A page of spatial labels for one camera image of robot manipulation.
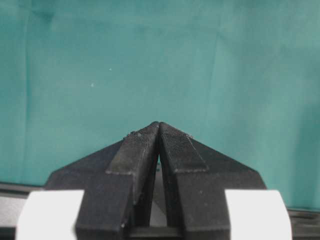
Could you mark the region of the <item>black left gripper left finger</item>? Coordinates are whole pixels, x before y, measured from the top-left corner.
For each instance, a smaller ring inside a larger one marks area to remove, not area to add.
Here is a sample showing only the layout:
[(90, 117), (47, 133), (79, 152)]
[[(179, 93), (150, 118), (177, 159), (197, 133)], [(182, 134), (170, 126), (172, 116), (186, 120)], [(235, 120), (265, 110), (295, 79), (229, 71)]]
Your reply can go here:
[(150, 225), (159, 127), (155, 121), (51, 173), (46, 190), (84, 190), (79, 240), (122, 240), (130, 228)]

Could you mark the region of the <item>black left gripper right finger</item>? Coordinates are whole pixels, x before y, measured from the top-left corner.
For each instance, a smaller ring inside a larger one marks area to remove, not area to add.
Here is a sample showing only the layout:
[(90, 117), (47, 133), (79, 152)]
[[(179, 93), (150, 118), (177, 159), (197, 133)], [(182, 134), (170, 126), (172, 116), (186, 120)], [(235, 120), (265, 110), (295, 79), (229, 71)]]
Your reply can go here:
[(168, 226), (185, 240), (230, 239), (225, 190), (265, 190), (260, 174), (165, 122), (158, 136)]

